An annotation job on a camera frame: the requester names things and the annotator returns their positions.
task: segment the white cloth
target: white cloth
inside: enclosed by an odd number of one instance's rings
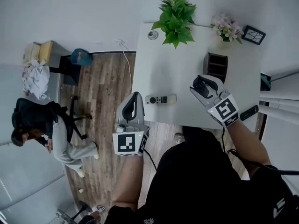
[[[94,143],[84,147],[74,147],[67,141],[67,131],[63,119],[58,116],[58,122],[53,122],[53,154],[54,157],[71,169],[78,171],[82,167],[82,158],[98,153]]]
[[[45,66],[45,61],[39,63],[37,60],[31,60],[31,66],[25,67],[22,75],[23,91],[26,94],[34,94],[38,100],[49,98],[45,95],[49,78],[50,69]]]

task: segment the blue trash can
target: blue trash can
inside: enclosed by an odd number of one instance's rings
[[[71,63],[73,65],[91,65],[93,63],[93,56],[83,49],[77,48],[71,54]]]

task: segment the black remote control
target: black remote control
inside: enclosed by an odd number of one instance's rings
[[[246,120],[249,117],[251,117],[252,115],[256,114],[257,112],[258,112],[258,106],[255,105],[252,108],[250,108],[249,110],[247,110],[247,111],[243,112],[242,114],[240,114],[240,119],[242,121]]]

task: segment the person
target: person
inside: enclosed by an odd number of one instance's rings
[[[74,147],[69,143],[60,109],[62,108],[57,103],[50,102],[47,105],[23,105],[21,109],[15,110],[12,115],[12,143],[22,147],[26,141],[35,139],[45,146],[49,153],[53,150],[57,160],[75,170],[80,177],[84,177],[81,159],[90,156],[98,159],[97,146],[94,142],[80,147]]]
[[[105,210],[106,208],[103,206],[96,206],[95,211],[89,215],[85,215],[78,224],[100,224],[101,216]]]
[[[242,158],[274,168],[263,144],[242,122],[231,124],[228,132]],[[292,193],[280,175],[244,163],[250,180],[241,180],[220,142],[200,128],[183,127],[175,140],[139,209],[143,156],[125,157],[105,224],[272,223],[282,218]]]

